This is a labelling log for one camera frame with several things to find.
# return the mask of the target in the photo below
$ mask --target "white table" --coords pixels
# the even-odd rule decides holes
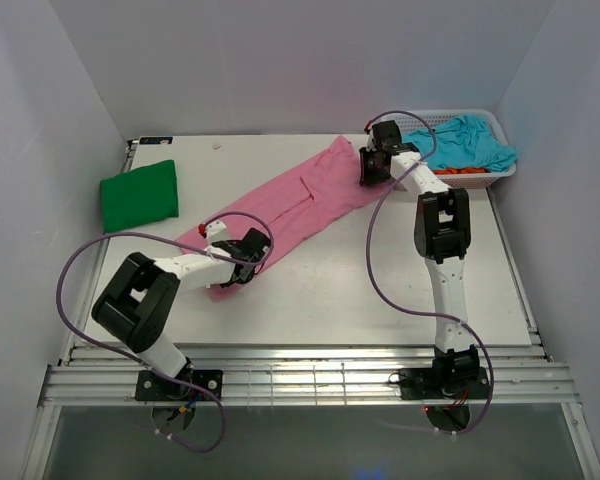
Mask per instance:
[[[335,135],[174,137],[171,145],[141,145],[133,168],[176,162],[180,217],[136,229],[167,238],[184,231],[270,178],[327,148]],[[355,150],[366,136],[347,135]],[[465,265],[470,324],[487,345],[529,345],[525,315],[486,190],[471,190],[472,243]],[[431,345],[435,321],[385,305],[372,290],[364,244],[373,205],[313,236],[230,299],[214,303],[204,289],[178,295],[166,331],[177,344],[279,346]],[[401,305],[433,310],[429,275],[413,244],[415,202],[393,192],[374,233],[379,283]],[[136,238],[113,239],[97,298],[124,258],[180,254]],[[85,331],[118,343],[95,321]]]

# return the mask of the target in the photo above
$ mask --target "folded green towel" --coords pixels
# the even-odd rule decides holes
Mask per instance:
[[[102,180],[100,200],[107,233],[177,217],[176,164],[165,160]]]

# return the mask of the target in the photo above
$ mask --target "laundry basket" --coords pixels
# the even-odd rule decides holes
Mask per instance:
[[[491,112],[487,112],[486,110],[414,110],[413,113],[421,116],[432,127],[440,125],[447,120],[451,120],[458,115],[472,113],[479,117],[483,117],[487,121],[489,130],[491,130],[491,135],[493,135],[496,140],[502,145],[509,145],[498,120],[496,120],[496,117]],[[395,120],[402,133],[408,133],[413,130],[424,128],[424,126],[415,118],[402,114],[385,115],[378,121],[380,120]],[[509,170],[505,172],[439,175],[438,178],[453,188],[486,188],[499,178],[513,175],[515,171],[516,164],[514,163],[509,167]]]

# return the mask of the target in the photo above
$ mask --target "white enclosure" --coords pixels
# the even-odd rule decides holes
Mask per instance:
[[[0,479],[25,463],[66,339],[55,282],[101,231],[124,140],[359,133],[389,108],[483,108],[517,146],[493,190],[600,456],[600,0],[0,0]]]

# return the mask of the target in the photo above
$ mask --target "robotic arm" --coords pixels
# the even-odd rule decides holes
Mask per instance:
[[[401,182],[417,197],[416,249],[429,270],[436,312],[466,322],[463,268],[471,243],[469,196],[462,188],[449,188],[426,165],[418,164],[419,160],[415,145],[402,142],[395,121],[376,123],[367,146],[360,149],[360,184],[399,178],[417,164]],[[434,353],[430,369],[400,372],[405,380],[401,382],[403,398],[452,396],[465,389],[474,397],[486,394],[486,372],[480,368],[478,351],[462,325],[437,317]]]
[[[149,366],[188,381],[193,364],[163,331],[176,294],[211,285],[248,283],[255,276],[255,267],[236,265],[215,255],[258,262],[271,246],[271,240],[255,228],[242,240],[232,240],[221,221],[211,223],[201,234],[207,239],[206,255],[156,259],[139,252],[129,255],[91,312],[96,322]],[[166,396],[178,393],[179,387],[155,380]]]

